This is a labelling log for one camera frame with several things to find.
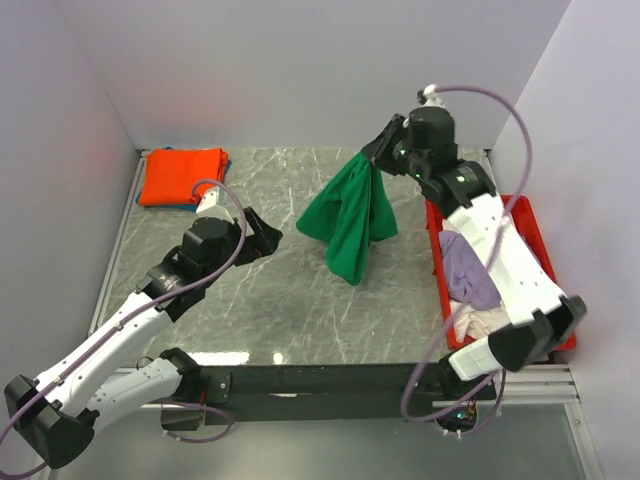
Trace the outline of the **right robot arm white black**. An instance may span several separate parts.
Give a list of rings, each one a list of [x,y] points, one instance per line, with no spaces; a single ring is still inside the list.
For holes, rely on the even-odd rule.
[[[501,296],[508,324],[439,362],[440,390],[460,399],[490,373],[517,372],[555,350],[574,332],[586,305],[544,271],[486,170],[459,158],[454,133],[445,108],[422,106],[407,116],[393,115],[364,154],[380,170],[418,183],[487,265]]]

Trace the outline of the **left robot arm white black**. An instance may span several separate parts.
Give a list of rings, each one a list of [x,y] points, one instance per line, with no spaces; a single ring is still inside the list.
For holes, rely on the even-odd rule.
[[[229,267],[273,254],[282,237],[250,207],[239,219],[196,219],[93,335],[36,378],[18,375],[7,384],[10,427],[45,466],[59,469],[98,432],[148,402],[164,400],[198,415],[209,411],[201,367],[179,348],[124,377],[111,376],[139,344],[203,300]]]

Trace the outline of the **green t shirt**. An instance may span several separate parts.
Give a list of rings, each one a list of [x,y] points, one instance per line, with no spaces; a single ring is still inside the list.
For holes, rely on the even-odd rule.
[[[371,244],[398,234],[381,172],[362,152],[311,201],[296,228],[326,245],[327,267],[352,286],[364,276]]]

